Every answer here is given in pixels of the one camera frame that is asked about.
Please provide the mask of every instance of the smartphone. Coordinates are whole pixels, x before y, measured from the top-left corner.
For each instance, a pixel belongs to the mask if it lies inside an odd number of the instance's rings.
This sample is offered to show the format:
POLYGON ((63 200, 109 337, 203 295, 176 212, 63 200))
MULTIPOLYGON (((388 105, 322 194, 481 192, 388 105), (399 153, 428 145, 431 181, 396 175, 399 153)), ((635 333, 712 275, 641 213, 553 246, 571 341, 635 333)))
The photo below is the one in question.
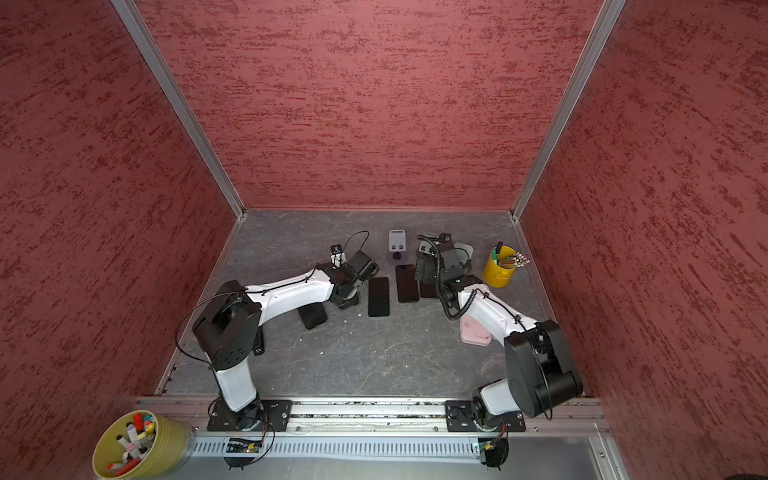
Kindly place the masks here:
POLYGON ((422 298, 437 298, 437 287, 434 285, 427 285, 424 282, 419 282, 419 292, 422 298))
POLYGON ((389 316, 389 279, 385 276, 368 280, 368 316, 389 316))
POLYGON ((395 265, 397 301, 413 303, 419 301, 419 282, 416 281, 416 265, 395 265))

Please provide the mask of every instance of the red wall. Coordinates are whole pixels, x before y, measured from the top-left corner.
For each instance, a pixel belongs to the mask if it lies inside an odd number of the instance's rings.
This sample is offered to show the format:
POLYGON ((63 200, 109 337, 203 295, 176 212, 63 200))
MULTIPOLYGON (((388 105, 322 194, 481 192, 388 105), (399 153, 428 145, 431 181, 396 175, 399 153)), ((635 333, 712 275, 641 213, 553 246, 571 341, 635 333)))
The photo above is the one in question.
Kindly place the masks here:
POLYGON ((93 478, 233 215, 107 0, 0 7, 3 478, 93 478))
POLYGON ((525 210, 633 479, 768 475, 768 3, 630 0, 525 210))
POLYGON ((137 0, 247 207, 505 209, 601 0, 137 0))

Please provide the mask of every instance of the red marker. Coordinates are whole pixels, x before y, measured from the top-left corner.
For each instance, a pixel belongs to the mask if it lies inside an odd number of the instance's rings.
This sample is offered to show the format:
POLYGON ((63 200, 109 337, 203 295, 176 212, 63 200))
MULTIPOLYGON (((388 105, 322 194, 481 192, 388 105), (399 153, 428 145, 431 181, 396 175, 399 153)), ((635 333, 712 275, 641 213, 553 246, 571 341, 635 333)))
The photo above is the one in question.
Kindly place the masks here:
POLYGON ((136 426, 136 433, 142 433, 144 431, 144 422, 141 421, 141 414, 134 415, 134 425, 136 426))
POLYGON ((134 469, 136 465, 139 464, 139 462, 141 462, 141 458, 134 458, 133 460, 130 460, 127 464, 125 464, 123 468, 121 468, 120 470, 117 470, 114 473, 114 476, 119 477, 120 475, 124 475, 130 472, 131 470, 134 469))

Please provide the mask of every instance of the large yellow bucket of markers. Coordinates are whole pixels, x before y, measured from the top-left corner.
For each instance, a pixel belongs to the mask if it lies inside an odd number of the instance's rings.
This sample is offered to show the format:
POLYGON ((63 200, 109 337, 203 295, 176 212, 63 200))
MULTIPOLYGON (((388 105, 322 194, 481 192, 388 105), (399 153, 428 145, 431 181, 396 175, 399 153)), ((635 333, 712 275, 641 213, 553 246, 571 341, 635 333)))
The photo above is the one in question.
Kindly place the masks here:
POLYGON ((99 478, 147 478, 163 475, 181 466, 192 452, 194 435, 192 428, 178 420, 155 415, 148 410, 123 415, 113 423, 101 436, 96 449, 92 465, 99 478), (152 415, 155 419, 155 439, 152 448, 146 457, 138 465, 123 475, 115 475, 108 469, 112 462, 120 462, 125 448, 117 441, 118 435, 126 436, 125 424, 133 422, 134 415, 152 415))
MULTIPOLYGON (((515 255, 515 253, 517 252, 513 249, 504 246, 502 247, 502 252, 498 255, 498 258, 501 260, 511 257, 512 255, 515 255)), ((507 283, 509 283, 509 279, 514 272, 514 268, 503 268, 493 260, 492 255, 488 255, 488 262, 485 264, 485 268, 482 271, 482 278, 488 285, 502 288, 503 286, 507 286, 507 283)))

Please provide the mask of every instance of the gray marble surface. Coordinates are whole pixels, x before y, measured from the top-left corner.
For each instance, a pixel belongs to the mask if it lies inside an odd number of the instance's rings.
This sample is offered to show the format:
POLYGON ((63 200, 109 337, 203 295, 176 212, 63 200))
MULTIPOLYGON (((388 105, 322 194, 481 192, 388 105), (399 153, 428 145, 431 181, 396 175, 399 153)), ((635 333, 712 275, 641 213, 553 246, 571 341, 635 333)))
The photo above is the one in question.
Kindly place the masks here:
MULTIPOLYGON (((390 316, 368 317, 368 292, 346 310, 325 303, 328 321, 307 331, 297 311, 264 325, 266 352, 249 358, 253 382, 263 396, 469 396, 487 382, 505 376, 504 350, 463 343, 459 323, 445 318, 438 300, 397 301, 394 266, 385 261, 388 232, 403 229, 410 263, 415 263, 416 235, 448 232, 475 248, 472 272, 482 278, 488 254, 498 241, 515 248, 507 214, 410 212, 261 211, 248 213, 223 276, 246 286, 308 272, 329 261, 329 248, 350 234, 370 230, 365 251, 389 278, 390 316)), ((361 234, 349 242, 354 252, 361 234)), ((517 310, 541 318, 541 309, 525 269, 494 293, 517 310)), ((200 353, 186 339, 188 350, 200 353)), ((203 363, 184 357, 167 384, 169 393, 217 392, 203 363)))

